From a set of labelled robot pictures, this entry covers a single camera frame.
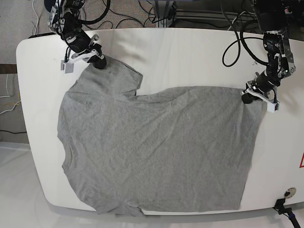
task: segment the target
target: gray carpet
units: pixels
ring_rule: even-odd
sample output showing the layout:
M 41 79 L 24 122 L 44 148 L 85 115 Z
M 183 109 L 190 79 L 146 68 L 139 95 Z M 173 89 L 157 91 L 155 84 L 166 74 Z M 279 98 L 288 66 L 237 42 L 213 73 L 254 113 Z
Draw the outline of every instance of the gray carpet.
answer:
M 142 6 L 149 11 L 151 5 L 147 2 L 142 2 Z M 50 32 L 47 27 L 49 13 L 44 8 L 43 0 L 34 0 L 34 7 L 39 15 L 38 34 Z M 84 11 L 87 20 L 93 20 L 100 16 L 104 11 L 105 5 L 101 0 L 88 0 L 85 4 Z M 143 11 L 138 1 L 136 0 L 112 0 L 112 11 L 132 16 L 137 18 L 142 24 L 148 18 L 148 13 Z M 84 12 L 81 13 L 81 19 L 85 18 Z M 125 19 L 124 16 L 115 15 L 108 12 L 106 17 L 99 23 L 91 25 L 92 28 L 97 28 L 103 21 L 109 20 L 113 23 L 114 28 L 119 21 Z M 34 24 L 37 18 L 32 9 L 31 0 L 0 0 L 0 63 L 15 64 L 16 63 L 16 48 L 20 41 L 29 38 L 32 35 Z M 136 21 L 123 21 L 118 28 L 140 28 L 142 27 Z M 146 27 L 155 27 L 149 20 Z M 110 23 L 104 23 L 98 29 L 110 29 Z M 6 95 L 6 75 L 0 75 L 0 96 Z M 7 103 L 16 103 L 18 101 L 18 76 L 10 75 L 8 82 L 9 93 L 12 97 L 0 98 L 0 112 L 11 109 L 13 105 L 4 105 Z M 12 132 L 23 132 L 26 130 L 22 112 L 22 106 L 18 105 L 12 112 L 7 112 L 0 115 L 0 130 L 8 130 Z M 26 134 L 10 134 L 0 132 L 0 141 L 28 143 Z

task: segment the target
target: white table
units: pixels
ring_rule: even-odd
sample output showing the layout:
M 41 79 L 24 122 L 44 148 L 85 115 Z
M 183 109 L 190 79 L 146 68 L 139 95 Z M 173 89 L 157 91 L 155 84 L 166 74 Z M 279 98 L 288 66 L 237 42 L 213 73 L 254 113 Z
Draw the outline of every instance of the white table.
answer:
M 97 33 L 105 54 L 124 61 L 144 76 L 139 95 L 176 86 L 226 86 L 244 88 L 256 71 L 264 70 L 242 51 L 238 63 L 221 63 L 225 48 L 235 40 L 233 32 L 187 28 L 131 28 L 90 31 Z M 248 41 L 254 53 L 266 60 L 259 40 Z M 297 193 L 287 204 L 304 201 L 304 43 L 291 41 L 297 72 L 278 89 L 280 111 L 267 113 L 261 123 L 252 167 L 239 211 L 273 207 L 290 187 Z M 82 203 L 61 168 L 65 157 L 57 138 L 58 113 L 65 92 L 87 66 L 75 64 L 72 74 L 60 71 L 66 46 L 59 36 L 22 41 L 17 48 L 19 86 L 28 138 L 38 176 L 47 200 L 56 206 L 93 210 Z M 236 46 L 227 62 L 236 56 Z M 222 213 L 227 211 L 207 212 Z M 145 211 L 149 215 L 181 215 Z

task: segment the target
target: black cable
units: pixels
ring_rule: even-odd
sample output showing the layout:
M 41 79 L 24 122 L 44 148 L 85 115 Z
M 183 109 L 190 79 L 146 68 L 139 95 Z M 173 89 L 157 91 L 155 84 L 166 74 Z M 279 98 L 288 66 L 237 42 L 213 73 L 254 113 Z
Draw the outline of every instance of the black cable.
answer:
M 279 212 L 279 210 L 277 210 L 277 209 L 275 209 L 275 208 L 273 208 L 273 210 L 275 210 L 275 211 Z M 288 215 L 286 215 L 286 214 L 282 214 L 282 215 L 285 215 L 287 218 L 289 218 L 289 216 L 288 216 Z
M 240 31 L 240 34 L 239 34 L 239 35 L 240 35 L 240 40 L 241 40 L 241 42 L 242 42 L 242 44 L 243 44 L 245 50 L 248 52 L 248 54 L 249 54 L 256 62 L 258 62 L 259 64 L 262 64 L 262 65 L 264 65 L 264 66 L 267 66 L 267 65 L 268 65 L 267 62 L 264 62 L 264 61 L 260 60 L 258 57 L 256 57 L 256 56 L 252 53 L 252 51 L 249 49 L 249 47 L 248 47 L 248 45 L 246 44 L 246 41 L 245 41 L 245 39 L 244 39 L 244 31 L 245 31 L 246 27 L 247 27 L 248 25 L 256 24 L 256 23 L 257 23 L 257 20 L 250 20 L 250 21 L 247 21 L 247 22 L 242 26 L 241 31 Z
M 11 134 L 26 134 L 27 132 L 10 132 L 10 131 L 5 131 L 5 130 L 0 130 L 0 132 L 8 132 Z
M 274 102 L 277 103 L 276 91 L 274 88 L 271 89 L 274 92 Z
M 236 60 L 230 64 L 230 65 L 227 65 L 224 61 L 224 57 L 225 55 L 223 55 L 223 58 L 222 58 L 222 63 L 225 67 L 232 67 L 233 65 L 235 65 L 241 55 L 241 42 L 240 42 L 240 39 L 239 39 L 239 36 L 238 36 L 238 32 L 237 32 L 237 29 L 236 27 L 232 24 L 232 22 L 230 21 L 230 19 L 228 18 L 226 12 L 224 11 L 223 9 L 223 0 L 221 1 L 221 10 L 222 10 L 222 14 L 224 15 L 224 17 L 226 18 L 226 21 L 229 23 L 229 25 L 233 28 L 233 31 L 234 33 L 236 34 L 236 37 L 237 37 L 237 44 L 238 44 L 238 52 L 237 52 L 237 58 Z
M 120 23 L 122 23 L 122 22 L 125 21 L 125 20 L 134 20 L 134 19 L 132 19 L 132 18 L 126 18 L 126 19 L 121 20 L 121 21 L 117 24 L 117 26 L 115 27 L 115 29 L 117 29 L 118 26 L 120 25 Z
M 147 20 L 145 20 L 144 24 L 143 24 L 143 27 L 145 28 L 146 27 L 146 23 L 147 21 L 149 20 L 150 18 L 147 18 Z
M 163 20 L 166 20 L 168 18 L 163 18 L 163 19 L 159 19 L 159 20 L 155 20 L 155 18 L 153 19 L 153 21 L 151 22 L 152 24 L 155 24 L 157 22 L 160 22 L 160 21 L 163 21 Z
M 136 19 L 136 18 L 134 18 L 134 17 L 128 16 L 128 15 L 124 15 L 124 14 L 121 14 L 121 13 L 116 13 L 116 12 L 114 12 L 114 11 L 111 10 L 111 9 L 109 9 L 109 11 L 111 11 L 113 14 L 116 14 L 116 15 L 119 15 L 119 16 L 131 18 L 131 19 L 133 19 L 134 21 L 136 21 L 136 22 L 138 22 L 139 24 L 141 24 L 141 26 L 143 27 L 143 24 L 142 24 L 138 19 Z
M 216 25 L 213 25 L 211 23 L 208 23 L 208 22 L 203 22 L 203 21 L 192 21 L 192 20 L 188 20 L 188 19 L 178 19 L 178 20 L 184 20 L 184 21 L 188 21 L 188 22 L 192 22 L 192 23 L 197 23 L 197 24 L 206 24 L 206 25 L 211 25 L 213 27 L 216 27 L 216 28 L 220 28 L 220 29 L 223 29 L 223 28 L 227 28 L 229 27 L 230 25 L 225 25 L 225 26 L 216 26 Z
M 150 20 L 150 22 L 153 22 L 153 20 L 155 20 L 155 17 L 156 17 L 156 16 L 154 16 L 154 18 L 151 18 L 151 17 L 150 17 L 150 15 L 153 15 L 153 14 L 151 13 L 152 9 L 153 9 L 153 7 L 151 7 L 151 9 L 149 10 L 149 15 L 148 15 L 148 19 Z
M 79 22 L 83 25 L 93 25 L 93 24 L 100 22 L 107 15 L 107 13 L 110 9 L 110 6 L 111 6 L 111 0 L 107 0 L 106 4 L 105 4 L 105 10 L 104 10 L 103 14 L 100 15 L 99 18 L 97 18 L 95 20 L 89 20 L 89 21 L 88 20 L 79 20 Z
M 145 11 L 146 13 L 150 14 L 142 5 L 141 5 L 141 2 L 138 1 L 140 7 L 142 8 L 143 11 Z
M 243 13 L 243 14 L 248 14 L 253 20 L 255 20 L 255 18 L 254 18 L 248 11 L 246 11 L 246 10 L 244 10 L 244 11 L 245 11 L 245 13 Z M 236 17 L 234 23 L 237 23 L 237 22 L 238 22 L 238 18 L 240 18 L 241 23 L 242 23 L 242 26 L 243 26 L 243 20 L 242 20 L 242 17 L 241 17 L 241 13 L 238 13 L 238 14 L 237 14 L 237 17 Z
M 67 51 L 69 50 L 69 46 L 67 46 L 67 49 L 66 49 L 66 56 L 65 56 L 65 63 L 68 61 L 68 59 L 67 59 Z
M 259 38 L 259 37 L 245 37 L 244 39 L 259 39 L 259 40 L 263 40 L 262 38 Z M 229 50 L 235 43 L 237 43 L 237 40 L 234 41 L 233 43 L 231 43 L 231 44 L 226 48 L 226 50 L 224 51 L 223 57 L 222 57 L 222 62 L 223 62 L 223 64 L 224 64 L 224 59 L 225 59 L 226 53 L 228 52 L 228 50 Z
M 69 47 L 69 43 L 67 42 L 67 39 L 66 37 L 63 35 L 63 32 L 62 32 L 62 28 L 61 28 L 61 19 L 60 19 L 60 10 L 61 10 L 61 6 L 60 6 L 60 3 L 59 3 L 59 0 L 58 1 L 58 25 L 59 25 L 59 30 L 60 30 L 60 36 L 63 37 L 63 40 L 65 41 L 66 45 Z
M 101 26 L 103 26 L 105 23 L 107 23 L 107 22 L 109 22 L 109 23 L 111 23 L 111 28 L 110 29 L 113 29 L 113 27 L 114 27 L 114 25 L 113 25 L 113 22 L 111 22 L 111 21 L 109 21 L 109 20 L 105 20 L 104 22 L 102 22 L 97 28 L 92 28 L 92 27 L 89 27 L 89 26 L 87 26 L 87 25 L 85 25 L 88 29 L 90 29 L 90 30 L 97 30 L 97 29 L 99 29 Z
M 86 11 L 84 8 L 82 8 L 82 11 L 83 13 L 85 14 L 85 20 L 86 20 Z M 93 28 L 93 27 L 90 27 L 90 26 L 87 26 L 87 25 L 84 25 L 86 26 L 88 29 L 90 30 L 97 30 L 99 29 L 103 24 L 107 23 L 107 22 L 110 22 L 111 23 L 111 28 L 110 29 L 113 29 L 114 25 L 113 25 L 113 22 L 109 21 L 109 20 L 105 20 L 104 22 L 102 22 L 97 28 Z

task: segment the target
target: warning sign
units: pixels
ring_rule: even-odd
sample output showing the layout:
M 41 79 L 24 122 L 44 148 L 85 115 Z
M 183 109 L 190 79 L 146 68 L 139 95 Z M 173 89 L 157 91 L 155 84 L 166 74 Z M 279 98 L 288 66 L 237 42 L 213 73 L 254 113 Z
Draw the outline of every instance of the warning sign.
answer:
M 302 160 L 301 160 L 300 168 L 304 168 L 304 153 L 303 153 L 303 157 L 302 157 Z

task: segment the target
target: cable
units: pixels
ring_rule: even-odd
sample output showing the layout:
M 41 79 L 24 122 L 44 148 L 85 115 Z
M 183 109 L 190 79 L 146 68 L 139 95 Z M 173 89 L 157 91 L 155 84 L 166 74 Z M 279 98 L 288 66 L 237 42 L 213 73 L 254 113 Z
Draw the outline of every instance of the cable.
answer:
M 276 91 L 274 88 L 271 89 L 274 92 L 274 102 L 277 103 Z
M 153 22 L 153 20 L 155 20 L 155 18 L 156 18 L 156 16 L 154 16 L 154 18 L 152 18 L 153 20 L 151 20 L 150 15 L 155 15 L 155 14 L 152 14 L 152 13 L 151 13 L 151 12 L 152 12 L 152 9 L 153 9 L 153 7 L 151 7 L 151 9 L 149 10 L 149 15 L 148 15 L 148 19 L 150 20 L 150 22 Z
M 163 19 L 159 19 L 159 20 L 155 20 L 155 19 L 156 19 L 156 17 L 154 17 L 153 21 L 151 22 L 152 24 L 155 24 L 155 23 L 157 23 L 157 22 L 166 20 L 166 19 L 168 19 L 168 18 L 163 18 Z
M 279 210 L 277 210 L 277 209 L 275 209 L 275 208 L 273 208 L 273 210 L 275 210 L 275 211 L 279 212 Z M 286 215 L 286 214 L 282 214 L 282 215 L 285 215 L 287 218 L 289 218 L 289 216 L 288 216 L 288 215 Z
M 59 3 L 59 0 L 56 0 L 57 2 L 58 2 L 58 26 L 59 26 L 59 30 L 60 30 L 60 36 L 62 36 L 63 37 L 63 40 L 65 41 L 65 43 L 66 43 L 66 45 L 69 47 L 70 45 L 69 45 L 69 43 L 67 42 L 67 39 L 66 39 L 66 37 L 63 35 L 63 32 L 62 32 L 62 28 L 61 28 L 61 21 L 60 21 L 60 3 Z
M 263 40 L 262 38 L 259 38 L 259 37 L 245 37 L 244 39 L 259 39 L 259 40 Z M 237 40 L 234 41 L 232 44 L 230 44 L 230 45 L 226 48 L 226 50 L 224 51 L 223 57 L 222 57 L 222 62 L 223 62 L 224 65 L 225 65 L 225 63 L 224 63 L 225 55 L 226 55 L 226 53 L 228 52 L 228 50 L 229 50 L 235 43 L 237 43 Z
M 34 10 L 34 12 L 36 14 L 36 17 L 37 17 L 37 24 L 36 24 L 36 29 L 35 29 L 35 35 L 36 35 L 37 34 L 37 29 L 38 29 L 38 23 L 39 23 L 39 16 L 38 16 L 38 14 L 37 14 L 37 12 L 36 12 L 36 10 L 34 8 L 34 1 L 35 0 L 33 0 L 33 2 L 32 2 L 32 7 L 33 7 L 33 10 Z
M 32 22 L 32 24 L 34 25 L 34 27 L 33 27 L 33 30 L 32 30 L 32 36 L 34 35 L 34 29 L 36 29 L 37 30 L 37 27 L 36 27 L 36 25 L 34 24 L 34 22 L 33 21 L 31 21 Z
M 10 132 L 10 131 L 5 131 L 5 130 L 0 130 L 0 132 L 7 132 L 11 134 L 26 134 L 27 132 Z
M 86 20 L 86 11 L 85 11 L 85 9 L 84 8 L 82 8 L 82 11 L 83 11 L 83 13 L 85 14 L 85 20 Z M 90 29 L 90 30 L 97 30 L 97 29 L 99 29 L 103 24 L 105 24 L 105 23 L 107 23 L 107 22 L 110 22 L 111 23 L 111 28 L 110 29 L 113 29 L 113 23 L 111 22 L 111 21 L 109 21 L 109 20 L 105 20 L 104 22 L 102 22 L 97 28 L 92 28 L 92 27 L 90 27 L 90 26 L 88 26 L 88 25 L 84 25 L 84 26 L 86 26 L 88 29 Z
M 132 19 L 132 18 L 126 18 L 126 19 L 121 20 L 121 21 L 116 25 L 115 29 L 117 29 L 118 26 L 119 26 L 123 21 L 125 21 L 125 20 L 134 20 L 134 19 Z
M 247 21 L 247 22 L 242 26 L 241 31 L 240 31 L 240 34 L 239 34 L 240 40 L 241 40 L 241 42 L 242 42 L 242 44 L 243 44 L 245 50 L 248 52 L 248 54 L 249 54 L 256 62 L 258 62 L 259 64 L 262 64 L 262 65 L 264 65 L 264 66 L 267 66 L 267 65 L 268 65 L 267 62 L 264 62 L 264 61 L 260 60 L 258 57 L 256 57 L 256 56 L 252 53 L 252 51 L 249 49 L 249 47 L 248 47 L 248 45 L 246 44 L 246 41 L 245 41 L 245 39 L 244 39 L 244 31 L 245 31 L 246 27 L 247 27 L 248 25 L 256 24 L 256 23 L 257 23 L 257 20 L 250 20 L 250 21 Z
M 245 14 L 245 13 L 250 15 L 249 12 L 243 11 L 243 12 L 239 13 L 239 14 L 233 19 L 232 24 L 234 24 L 238 18 L 242 18 L 241 16 L 242 16 L 243 14 Z
M 110 29 L 113 29 L 113 22 L 111 22 L 111 21 L 109 21 L 109 20 L 105 20 L 103 23 L 101 23 L 97 28 L 92 28 L 92 27 L 89 27 L 89 26 L 87 26 L 87 25 L 85 25 L 88 29 L 90 29 L 90 30 L 97 30 L 97 29 L 99 29 L 100 27 L 102 27 L 105 23 L 107 23 L 107 22 L 109 22 L 109 23 L 111 23 L 111 28 Z
M 146 13 L 150 14 L 142 5 L 141 5 L 141 2 L 138 1 L 140 7 L 142 8 L 143 11 L 145 11 Z
M 0 96 L 0 98 L 10 97 L 9 91 L 8 91 L 8 80 L 9 80 L 9 74 L 6 75 L 6 93 L 5 96 Z
M 80 22 L 81 24 L 83 24 L 83 25 L 93 25 L 93 24 L 96 24 L 96 23 L 100 22 L 100 21 L 107 15 L 107 13 L 108 13 L 108 11 L 109 11 L 109 9 L 110 9 L 110 6 L 111 6 L 111 0 L 107 0 L 107 1 L 106 1 L 106 4 L 105 4 L 105 2 L 104 2 L 104 0 L 103 0 L 103 3 L 104 3 L 104 5 L 105 5 L 105 10 L 104 10 L 103 14 L 102 14 L 99 18 L 97 18 L 97 19 L 95 19 L 95 20 L 90 20 L 90 21 L 87 21 L 87 20 L 79 20 L 79 22 Z
M 5 110 L 5 111 L 1 112 L 0 115 L 1 115 L 1 114 L 4 114 L 4 113 L 6 113 L 6 112 L 11 112 L 11 111 L 13 111 L 13 110 L 15 109 L 15 107 L 16 107 L 17 105 L 19 105 L 19 104 L 20 104 L 20 101 L 18 101 L 17 103 L 15 103 L 15 105 L 14 105 L 11 109 L 8 109 L 8 110 Z
M 67 46 L 66 55 L 65 55 L 65 63 L 68 62 L 68 58 L 69 58 L 70 54 L 71 54 L 71 48 L 69 46 Z
M 3 104 L 1 105 L 1 107 L 4 107 L 4 106 L 7 106 L 7 105 L 20 105 L 21 104 L 21 101 L 20 101 L 20 92 L 18 91 L 18 101 L 17 103 L 6 103 L 6 104 Z
M 245 3 L 245 0 L 242 0 L 241 8 L 242 8 L 243 11 L 246 11 L 246 10 L 244 9 L 244 3 Z
M 229 23 L 229 25 L 233 28 L 233 31 L 234 33 L 236 34 L 236 37 L 237 37 L 237 44 L 238 44 L 238 52 L 237 52 L 237 58 L 236 60 L 230 64 L 230 65 L 227 65 L 224 61 L 224 57 L 225 55 L 223 55 L 223 58 L 222 58 L 222 63 L 224 64 L 225 67 L 232 67 L 233 65 L 235 65 L 241 55 L 241 42 L 240 42 L 240 39 L 239 39 L 239 36 L 238 36 L 238 32 L 237 32 L 237 29 L 234 27 L 234 25 L 231 23 L 231 21 L 229 20 L 226 12 L 224 11 L 223 9 L 223 0 L 221 0 L 221 10 L 222 10 L 222 14 L 224 15 L 224 17 L 226 18 L 226 21 Z
M 149 18 L 147 18 L 147 20 L 145 20 L 144 24 L 143 24 L 143 27 L 145 28 L 146 27 L 146 23 L 147 21 L 149 20 Z
M 136 18 L 134 18 L 134 17 L 131 17 L 131 16 L 128 16 L 128 15 L 124 15 L 124 14 L 121 14 L 121 13 L 116 13 L 116 12 L 114 12 L 113 10 L 111 10 L 111 9 L 109 9 L 109 11 L 111 11 L 113 14 L 116 14 L 116 15 L 119 15 L 119 16 L 124 16 L 124 17 L 127 17 L 127 18 L 131 18 L 131 19 L 133 19 L 134 21 L 136 21 L 136 22 L 138 22 L 139 24 L 141 24 L 141 26 L 143 27 L 143 24 L 138 20 L 138 19 L 136 19 Z

